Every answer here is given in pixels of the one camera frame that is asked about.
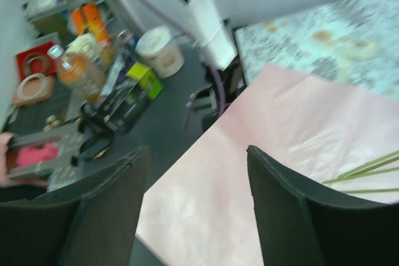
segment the white bottle cap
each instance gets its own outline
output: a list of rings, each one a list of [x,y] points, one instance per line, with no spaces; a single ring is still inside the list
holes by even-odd
[[[54,45],[47,51],[47,55],[52,59],[58,59],[63,53],[64,50],[60,45]]]

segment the pink cloth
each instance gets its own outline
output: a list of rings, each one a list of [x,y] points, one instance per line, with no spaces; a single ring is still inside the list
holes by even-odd
[[[267,65],[145,194],[137,236],[172,266],[263,265],[246,149],[322,182],[399,150],[399,102]],[[333,185],[399,187],[399,173]],[[392,202],[399,192],[364,194]]]
[[[38,149],[35,146],[28,146],[18,151],[17,167],[27,166],[40,161],[48,161],[56,158],[58,148],[51,144],[45,144],[43,148]]]

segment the green stem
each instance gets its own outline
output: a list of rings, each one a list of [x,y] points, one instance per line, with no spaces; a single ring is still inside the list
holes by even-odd
[[[365,174],[358,174],[358,175],[353,175],[350,177],[343,177],[343,178],[338,177],[337,179],[326,180],[323,182],[323,184],[331,184],[331,183],[336,183],[336,182],[353,180],[353,179],[367,177],[367,176],[374,176],[376,174],[390,173],[392,171],[399,171],[399,166],[396,168],[381,169],[379,171],[369,171]]]
[[[363,170],[363,169],[365,169],[365,168],[368,168],[369,166],[373,166],[373,165],[376,164],[376,163],[381,163],[382,161],[385,161],[385,160],[387,160],[388,158],[391,158],[391,157],[394,157],[394,156],[398,156],[398,155],[399,155],[399,151],[390,153],[390,154],[385,155],[385,156],[383,156],[383,157],[381,157],[381,158],[378,158],[378,159],[376,159],[376,160],[373,160],[373,161],[370,161],[370,162],[368,162],[368,163],[365,163],[365,164],[363,164],[363,165],[361,165],[361,166],[358,166],[357,168],[354,168],[354,169],[352,169],[352,170],[350,170],[350,171],[347,171],[346,173],[341,174],[338,178],[343,178],[343,177],[351,176],[351,175],[356,174],[356,173],[358,173],[359,171],[361,171],[361,170]]]
[[[380,193],[380,192],[398,192],[398,191],[399,191],[399,188],[344,190],[341,192],[347,193],[347,194],[360,194],[360,193]]]

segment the white tape roll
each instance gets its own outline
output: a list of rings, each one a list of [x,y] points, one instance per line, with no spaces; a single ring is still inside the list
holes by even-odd
[[[146,32],[138,41],[136,51],[161,78],[181,69],[184,58],[166,26]]]

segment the plastic bottle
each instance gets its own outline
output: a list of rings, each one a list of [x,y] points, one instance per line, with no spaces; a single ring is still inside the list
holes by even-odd
[[[89,58],[78,53],[65,53],[60,45],[51,47],[47,54],[55,60],[57,76],[63,84],[88,102],[98,100],[107,77]]]

